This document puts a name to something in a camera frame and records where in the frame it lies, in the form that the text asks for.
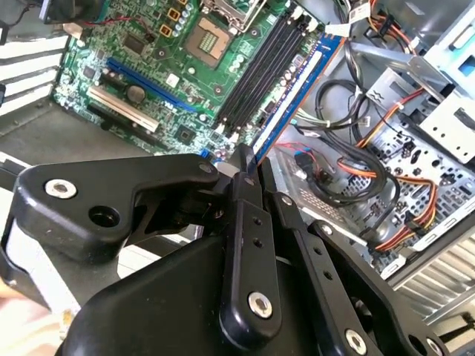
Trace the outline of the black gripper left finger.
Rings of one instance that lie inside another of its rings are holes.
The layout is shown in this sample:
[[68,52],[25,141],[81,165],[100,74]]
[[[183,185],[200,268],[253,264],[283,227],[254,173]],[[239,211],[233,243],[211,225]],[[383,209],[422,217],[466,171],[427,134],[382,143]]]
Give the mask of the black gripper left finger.
[[260,351],[282,324],[255,159],[196,154],[37,165],[13,195],[13,262],[49,306],[79,304],[64,351]]

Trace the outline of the person's hand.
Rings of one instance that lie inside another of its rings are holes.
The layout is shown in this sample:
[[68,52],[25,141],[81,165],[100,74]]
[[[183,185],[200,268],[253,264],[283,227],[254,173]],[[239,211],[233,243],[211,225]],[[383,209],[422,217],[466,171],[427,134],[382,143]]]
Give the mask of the person's hand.
[[57,314],[1,283],[1,354],[54,355],[73,320]]

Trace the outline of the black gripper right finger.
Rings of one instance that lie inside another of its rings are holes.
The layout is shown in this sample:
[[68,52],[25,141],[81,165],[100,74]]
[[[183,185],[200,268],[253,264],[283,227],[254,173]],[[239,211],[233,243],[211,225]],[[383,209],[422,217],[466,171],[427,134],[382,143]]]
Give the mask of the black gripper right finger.
[[292,264],[320,355],[449,355],[443,341],[323,220],[307,225],[265,159],[258,169],[278,252]]

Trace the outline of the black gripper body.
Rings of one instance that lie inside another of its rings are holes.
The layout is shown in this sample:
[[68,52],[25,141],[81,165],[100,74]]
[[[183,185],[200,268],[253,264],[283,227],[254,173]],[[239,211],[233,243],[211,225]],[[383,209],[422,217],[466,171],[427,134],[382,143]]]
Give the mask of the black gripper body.
[[211,236],[115,282],[75,316],[63,355],[320,355],[277,235]]

